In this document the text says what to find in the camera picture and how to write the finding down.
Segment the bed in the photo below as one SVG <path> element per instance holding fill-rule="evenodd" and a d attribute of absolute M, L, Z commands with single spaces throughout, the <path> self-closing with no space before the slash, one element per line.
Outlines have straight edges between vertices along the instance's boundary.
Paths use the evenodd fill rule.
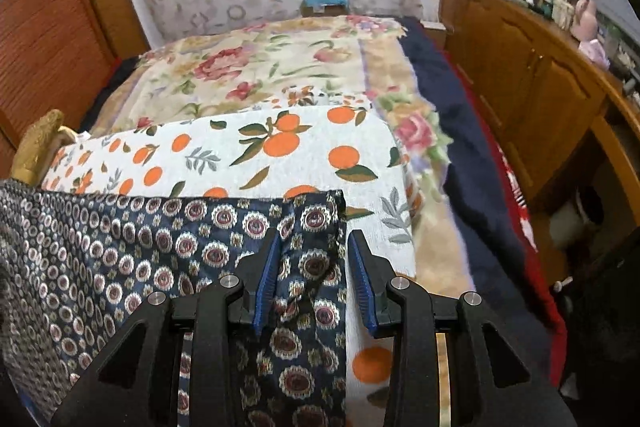
<path fill-rule="evenodd" d="M 162 161 L 160 154 L 154 157 L 160 147 L 154 140 L 164 136 L 162 143 L 181 152 L 190 141 L 181 139 L 184 146 L 166 142 L 168 129 L 175 135 L 183 123 L 203 122 L 227 136 L 232 129 L 244 140 L 238 157 L 229 158 L 229 163 L 249 168 L 261 152 L 280 155 L 273 148 L 274 140 L 272 152 L 265 149 L 271 131 L 268 137 L 261 133 L 266 134 L 267 126 L 271 129 L 270 118 L 277 126 L 284 116 L 302 118 L 319 110 L 326 115 L 318 117 L 324 124 L 328 120 L 351 132 L 361 126 L 362 131 L 370 129 L 371 136 L 383 136 L 384 125 L 369 125 L 376 120 L 385 123 L 396 142 L 387 142 L 383 152 L 377 151 L 382 155 L 377 159 L 367 156 L 363 148 L 356 147 L 355 158 L 344 154 L 354 147 L 332 146 L 329 151 L 329 162 L 337 169 L 332 174 L 345 183 L 340 188 L 345 190 L 347 205 L 362 196 L 350 206 L 352 217 L 361 219 L 359 226 L 369 227 L 371 237 L 381 236 L 380 255 L 390 258 L 397 273 L 432 293 L 454 297 L 472 289 L 481 293 L 532 362 L 558 383 L 564 363 L 564 324 L 540 275 L 517 182 L 478 117 L 472 95 L 446 56 L 425 36 L 419 21 L 311 18 L 187 38 L 127 61 L 107 89 L 83 123 L 90 127 L 91 143 L 98 149 L 87 145 L 81 152 L 80 143 L 61 150 L 42 182 L 45 190 L 84 193 L 98 189 L 134 195 L 155 185 L 164 174 L 161 192 L 166 195 L 217 197 L 238 192 L 239 196 L 273 197 L 273 187 L 268 193 L 261 192 L 270 182 L 267 178 L 268 183 L 263 183 L 268 176 L 264 167 L 255 174 L 251 167 L 240 176 L 242 183 L 232 176 L 236 185 L 228 182 L 211 192 L 204 190 L 206 183 L 185 188 L 187 176 L 195 173 L 185 176 L 183 172 L 181 178 L 177 169 L 162 171 L 161 163 L 150 167 Z M 265 124 L 251 120 L 265 114 L 271 115 Z M 238 119 L 242 125 L 228 123 Z M 319 125 L 296 121 L 290 130 L 280 129 L 280 134 L 313 136 L 314 129 L 305 133 L 314 126 L 319 130 Z M 209 163 L 220 161 L 197 156 L 203 147 L 196 156 L 186 158 L 183 170 L 196 169 L 202 177 Z M 338 149 L 340 154 L 335 153 L 332 161 L 332 152 Z M 117 164 L 115 172 L 107 168 L 104 159 L 110 153 L 131 156 L 135 165 L 146 166 L 146 174 L 136 178 L 124 163 Z M 381 182 L 380 172 L 385 168 L 398 168 L 395 181 L 380 188 L 384 196 L 375 196 L 375 208 L 367 206 L 366 198 L 373 195 L 364 196 L 366 190 L 356 192 L 367 183 Z M 278 190 L 294 196 L 304 190 L 300 185 L 315 190 L 336 188 L 337 182 L 331 180 L 334 178 L 320 177 L 289 183 L 295 185 L 289 187 L 295 193 L 284 186 Z M 441 371 L 446 381 L 446 367 Z M 366 383 L 373 387 L 360 386 L 361 400 L 351 410 L 357 411 L 354 417 L 378 421 L 385 402 L 384 378 Z M 441 404 L 446 423 L 446 391 Z"/>

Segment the wooden cabinet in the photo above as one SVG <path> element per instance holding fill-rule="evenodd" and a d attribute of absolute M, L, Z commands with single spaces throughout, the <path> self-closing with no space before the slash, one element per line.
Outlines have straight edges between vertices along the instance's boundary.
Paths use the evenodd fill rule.
<path fill-rule="evenodd" d="M 494 67 L 475 83 L 483 116 L 497 136 L 503 137 L 529 94 L 541 55 L 536 50 L 536 33 L 507 10 L 497 11 L 489 29 L 487 63 Z"/>
<path fill-rule="evenodd" d="M 554 52 L 540 55 L 526 101 L 504 136 L 523 190 L 537 194 L 569 158 L 590 127 L 604 92 L 580 81 L 580 66 Z"/>
<path fill-rule="evenodd" d="M 603 106 L 595 67 L 571 37 L 506 0 L 444 1 L 447 51 L 472 84 L 524 195 L 534 199 Z"/>

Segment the bedding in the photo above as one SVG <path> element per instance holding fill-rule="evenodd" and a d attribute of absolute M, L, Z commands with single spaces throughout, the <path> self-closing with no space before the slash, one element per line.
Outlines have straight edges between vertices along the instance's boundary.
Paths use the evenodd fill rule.
<path fill-rule="evenodd" d="M 138 66 L 139 57 L 129 57 L 124 60 L 116 60 L 116 63 L 113 66 L 114 71 L 110 75 L 106 86 L 104 86 L 98 96 L 95 97 L 94 103 L 91 108 L 86 112 L 84 118 L 82 118 L 82 122 L 80 123 L 80 127 L 78 128 L 78 132 L 89 132 L 91 128 L 95 125 L 98 116 L 100 115 L 100 111 L 104 107 L 106 103 L 112 98 L 113 93 L 118 89 L 122 84 L 124 84 L 127 79 L 134 73 L 136 67 Z"/>
<path fill-rule="evenodd" d="M 250 56 L 230 58 L 230 52 L 222 53 L 238 48 L 242 53 L 247 49 Z M 315 67 L 296 71 L 308 66 Z M 270 84 L 263 77 L 268 80 L 273 68 Z M 280 74 L 290 72 L 286 81 L 278 82 Z M 217 80 L 206 80 L 207 75 Z M 231 89 L 225 87 L 230 77 Z M 200 84 L 220 81 L 218 103 L 198 98 L 189 105 L 190 96 L 208 89 Z M 197 86 L 193 92 L 191 84 Z M 187 94 L 178 86 L 187 87 Z M 307 96 L 310 89 L 314 96 Z M 136 73 L 116 92 L 119 102 L 102 112 L 94 132 L 107 134 L 151 123 L 155 117 L 147 114 L 153 110 L 147 104 L 156 96 L 175 98 L 170 105 L 178 118 L 185 112 L 217 114 L 268 104 L 325 103 L 328 94 L 343 89 L 364 92 L 394 131 L 399 152 L 409 160 L 407 172 L 420 188 L 410 194 L 410 206 L 418 216 L 414 227 L 418 279 L 430 291 L 450 296 L 479 283 L 492 306 L 521 332 L 532 358 L 556 381 L 564 360 L 564 324 L 536 275 L 539 265 L 526 208 L 514 204 L 502 156 L 473 108 L 472 95 L 416 19 L 301 19 L 225 36 L 183 39 L 143 57 Z M 364 97 L 334 99 L 355 109 L 345 110 L 345 120 L 356 120 L 363 101 Z M 453 232 L 448 228 L 452 222 Z M 462 254 L 447 255 L 460 250 Z"/>
<path fill-rule="evenodd" d="M 129 197 L 204 198 L 295 198 L 302 192 L 341 188 L 348 231 L 363 230 L 373 251 L 387 257 L 399 273 L 414 277 L 404 168 L 402 163 L 389 162 L 395 139 L 373 112 L 363 114 L 356 126 L 353 122 L 337 123 L 334 109 L 296 106 L 239 112 L 83 141 L 59 151 L 42 187 L 78 197 L 100 190 Z M 297 176 L 292 180 L 283 172 L 297 172 Z M 174 227 L 179 228 L 183 221 L 175 222 Z M 232 270 L 233 266 L 225 266 L 219 275 Z M 348 267 L 341 270 L 348 277 Z M 176 294 L 184 292 L 182 284 L 178 285 L 182 281 L 188 282 L 191 291 L 202 287 L 191 271 L 174 269 L 172 289 Z M 393 342 L 376 341 L 366 333 L 353 288 L 339 298 L 347 301 L 343 315 L 346 337 L 340 341 L 346 344 L 340 366 L 346 374 L 347 411 L 381 423 L 384 408 L 380 407 L 380 396 L 386 393 L 390 366 L 382 368 L 381 376 L 374 373 L 372 377 L 369 368 L 376 367 L 378 360 L 368 357 L 371 353 L 377 357 L 386 354 L 390 364 Z M 289 310 L 286 302 L 276 305 L 283 307 L 288 321 L 300 320 L 297 310 Z M 118 315 L 112 314 L 116 327 L 118 318 L 128 314 L 126 308 L 119 309 Z M 182 376 L 188 377 L 188 370 Z M 188 393 L 183 391 L 181 399 L 186 401 Z M 378 397 L 375 405 L 367 400 L 371 395 Z"/>
<path fill-rule="evenodd" d="M 142 299 L 156 289 L 188 295 L 206 286 L 257 251 L 274 226 L 284 266 L 275 312 L 259 339 L 238 331 L 231 340 L 242 408 L 260 425 L 344 422 L 346 227 L 339 191 L 288 200 L 129 198 L 53 194 L 8 180 L 0 200 L 10 254 L 3 264 L 12 279 L 5 361 L 47 417 Z M 26 229 L 34 246 L 20 269 Z M 180 362 L 180 419 L 189 412 L 190 348 L 191 337 Z"/>
<path fill-rule="evenodd" d="M 286 118 L 280 130 L 274 123 L 281 113 L 300 121 Z M 185 131 L 198 126 L 197 133 Z M 246 126 L 249 134 L 242 134 Z M 220 143 L 213 138 L 219 133 L 235 136 L 225 138 L 225 147 L 231 147 L 225 161 L 209 158 L 212 145 Z M 295 152 L 267 154 L 274 152 L 273 141 L 267 146 L 267 140 L 287 133 L 298 137 L 284 140 L 296 145 Z M 175 190 L 181 196 L 212 197 L 259 197 L 261 190 L 278 188 L 264 193 L 270 198 L 300 184 L 308 185 L 301 190 L 342 188 L 348 214 L 352 209 L 348 227 L 367 228 L 369 220 L 372 251 L 398 251 L 398 256 L 389 254 L 398 273 L 432 293 L 458 297 L 476 289 L 486 294 L 542 371 L 555 378 L 562 366 L 563 324 L 552 301 L 546 301 L 542 279 L 535 277 L 534 247 L 521 226 L 527 222 L 526 210 L 514 210 L 495 142 L 456 71 L 415 20 L 297 20 L 184 39 L 143 56 L 104 104 L 92 134 L 99 139 L 61 150 L 43 188 L 123 190 L 131 196 L 161 188 L 165 196 Z M 181 135 L 190 140 L 183 148 L 178 142 L 174 152 L 173 140 Z M 164 145 L 159 145 L 162 136 Z M 199 139 L 206 142 L 197 144 Z M 333 155 L 336 167 L 330 153 L 343 146 Z M 247 161 L 231 165 L 243 155 Z M 202 167 L 203 162 L 196 167 L 201 159 L 210 159 L 217 170 Z M 172 167 L 162 169 L 154 163 L 160 160 L 171 161 Z M 278 170 L 279 161 L 281 166 L 291 163 Z M 302 179 L 315 175 L 321 162 L 316 181 Z M 147 172 L 156 166 L 162 169 L 160 177 L 155 180 L 159 171 L 153 171 L 148 181 L 155 181 L 146 185 Z M 280 172 L 302 177 L 291 182 Z M 378 187 L 381 174 L 394 178 L 384 190 Z M 218 180 L 227 180 L 226 186 Z M 276 180 L 287 186 L 271 185 Z M 347 298 L 354 302 L 350 293 Z M 347 413 L 359 423 L 381 425 L 391 346 L 368 337 L 355 306 L 347 305 L 346 313 Z M 350 331 L 354 324 L 358 327 Z M 446 425 L 449 389 L 441 337 L 438 347 L 441 423 Z"/>

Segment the floral blanket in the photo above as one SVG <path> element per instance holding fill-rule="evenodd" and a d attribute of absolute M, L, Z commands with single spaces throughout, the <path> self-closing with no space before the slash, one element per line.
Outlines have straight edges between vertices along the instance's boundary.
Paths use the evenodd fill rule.
<path fill-rule="evenodd" d="M 345 110 L 352 109 L 295 105 L 154 124 L 89 139 L 58 152 L 42 188 L 78 196 L 98 190 L 128 197 L 205 199 L 292 198 L 340 189 L 347 232 L 362 230 L 371 250 L 386 257 L 397 273 L 429 283 L 435 293 L 458 296 L 473 289 L 450 217 L 439 220 L 433 231 L 425 219 L 414 219 L 417 226 L 412 225 L 406 158 L 400 157 L 388 126 L 371 110 L 355 110 L 351 119 L 344 118 Z M 180 218 L 172 226 L 181 229 L 186 223 Z M 425 278 L 424 270 L 418 274 L 416 250 L 430 258 L 422 264 L 431 264 L 438 277 Z M 349 267 L 344 269 L 349 281 Z M 219 275 L 232 271 L 233 266 L 225 266 Z M 170 293 L 183 291 L 180 277 L 174 272 Z M 197 291 L 198 280 L 190 281 Z M 126 314 L 115 317 L 119 325 L 118 317 Z M 346 365 L 345 406 L 354 423 L 383 423 L 392 346 L 390 339 L 372 339 L 362 326 L 353 284 L 348 283 L 346 353 L 340 364 Z M 443 385 L 443 390 L 447 411 L 448 387 Z"/>
<path fill-rule="evenodd" d="M 449 138 L 420 96 L 394 19 L 303 18 L 189 37 L 143 55 L 106 103 L 92 136 L 243 110 L 341 105 L 336 121 L 362 121 L 371 104 L 408 154 L 420 192 L 440 201 Z M 399 162 L 400 157 L 393 158 Z"/>

